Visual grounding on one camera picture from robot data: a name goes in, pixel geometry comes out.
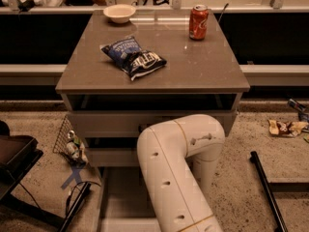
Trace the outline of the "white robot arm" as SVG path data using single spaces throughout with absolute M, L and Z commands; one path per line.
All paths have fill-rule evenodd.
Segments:
M 224 142 L 220 123 L 204 114 L 141 132 L 137 157 L 161 232 L 223 232 L 205 193 Z

